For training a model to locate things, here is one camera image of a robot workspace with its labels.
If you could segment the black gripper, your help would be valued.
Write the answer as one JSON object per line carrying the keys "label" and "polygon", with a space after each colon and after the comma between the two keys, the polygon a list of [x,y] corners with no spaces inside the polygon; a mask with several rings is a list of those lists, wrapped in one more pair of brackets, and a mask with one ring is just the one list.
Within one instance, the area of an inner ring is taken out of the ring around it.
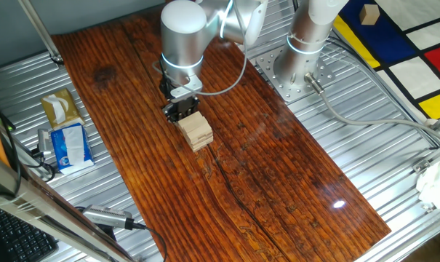
{"label": "black gripper", "polygon": [[183,117],[186,118],[197,111],[199,99],[193,92],[184,87],[177,87],[170,79],[163,78],[159,89],[169,104],[162,108],[168,122],[175,123],[182,118],[179,107],[183,108]]}

